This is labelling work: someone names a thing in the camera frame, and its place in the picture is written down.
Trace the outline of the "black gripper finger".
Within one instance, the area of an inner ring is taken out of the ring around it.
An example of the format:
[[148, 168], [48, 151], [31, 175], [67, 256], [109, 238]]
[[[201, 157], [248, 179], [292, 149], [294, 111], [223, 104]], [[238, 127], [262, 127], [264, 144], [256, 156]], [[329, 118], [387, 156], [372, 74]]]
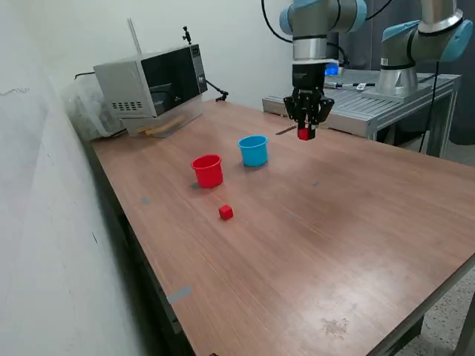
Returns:
[[313, 91], [307, 104], [308, 139], [314, 139], [318, 126], [330, 115], [335, 101], [326, 97], [322, 91]]
[[284, 97], [284, 105], [287, 116], [296, 122], [297, 129], [305, 129], [306, 127], [306, 113], [302, 105], [300, 91], [293, 90], [290, 96]]

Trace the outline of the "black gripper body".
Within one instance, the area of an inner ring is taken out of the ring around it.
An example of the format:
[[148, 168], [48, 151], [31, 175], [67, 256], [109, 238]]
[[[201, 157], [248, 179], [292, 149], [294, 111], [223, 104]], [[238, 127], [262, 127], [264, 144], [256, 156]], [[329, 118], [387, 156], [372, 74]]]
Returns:
[[295, 92], [306, 90], [324, 94], [325, 63], [293, 64], [292, 85]]

